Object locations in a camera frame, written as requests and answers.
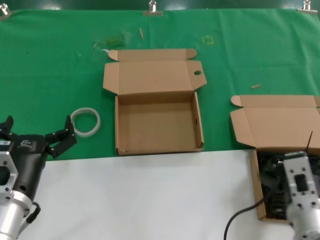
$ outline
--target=binder clip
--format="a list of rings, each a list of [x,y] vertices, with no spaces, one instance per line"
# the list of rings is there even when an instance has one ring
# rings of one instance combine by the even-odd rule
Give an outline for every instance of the binder clip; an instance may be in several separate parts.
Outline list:
[[[0,14],[0,21],[8,18],[11,15],[11,11],[8,8],[8,5],[5,3],[0,4],[0,10],[2,15]]]
[[[304,0],[303,7],[298,9],[298,12],[305,14],[317,14],[317,10],[311,10],[311,0]]]
[[[156,0],[149,1],[149,11],[144,11],[143,15],[145,16],[162,16],[163,11],[157,11],[157,2]]]

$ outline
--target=yellow square mark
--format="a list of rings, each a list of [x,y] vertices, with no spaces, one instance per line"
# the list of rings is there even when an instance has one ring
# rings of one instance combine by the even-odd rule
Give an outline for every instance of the yellow square mark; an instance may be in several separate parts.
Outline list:
[[[204,45],[213,45],[215,43],[214,42],[214,37],[210,36],[210,35],[202,36],[202,43]]]

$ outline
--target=black cable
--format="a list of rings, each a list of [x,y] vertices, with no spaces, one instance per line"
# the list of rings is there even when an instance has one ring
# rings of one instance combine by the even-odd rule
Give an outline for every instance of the black cable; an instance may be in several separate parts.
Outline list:
[[[230,227],[231,222],[240,214],[245,213],[247,211],[250,211],[252,209],[255,209],[256,207],[258,207],[260,204],[262,204],[263,202],[267,201],[270,199],[270,197],[275,193],[275,190],[277,189],[278,185],[280,183],[280,179],[277,179],[277,181],[274,183],[274,185],[272,186],[272,188],[270,189],[270,191],[263,196],[262,199],[260,199],[258,202],[256,202],[255,204],[253,204],[252,206],[249,206],[247,208],[244,208],[238,212],[236,212],[228,221],[228,223],[225,226],[225,230],[224,230],[224,235],[223,235],[223,240],[227,240],[227,233],[228,233],[228,229]]]
[[[26,222],[28,224],[32,224],[32,222],[37,218],[37,216],[39,215],[41,208],[39,206],[38,203],[36,203],[35,201],[33,202],[32,205],[35,205],[35,210],[33,211],[33,213],[31,213],[27,218],[26,218]]]

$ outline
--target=box lid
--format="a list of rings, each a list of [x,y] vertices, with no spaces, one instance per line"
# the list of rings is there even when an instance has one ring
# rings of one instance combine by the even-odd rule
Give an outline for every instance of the box lid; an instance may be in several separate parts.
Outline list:
[[[193,91],[207,83],[195,49],[111,50],[103,88],[118,95]]]
[[[320,96],[235,95],[231,112],[238,142],[256,147],[320,149]]]

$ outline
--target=robot logo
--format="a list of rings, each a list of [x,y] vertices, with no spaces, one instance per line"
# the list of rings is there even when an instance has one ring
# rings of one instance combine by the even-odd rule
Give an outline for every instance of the robot logo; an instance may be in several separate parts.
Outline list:
[[[32,148],[31,142],[29,140],[23,140],[20,143],[20,146],[18,146],[18,148],[22,148],[22,147]]]

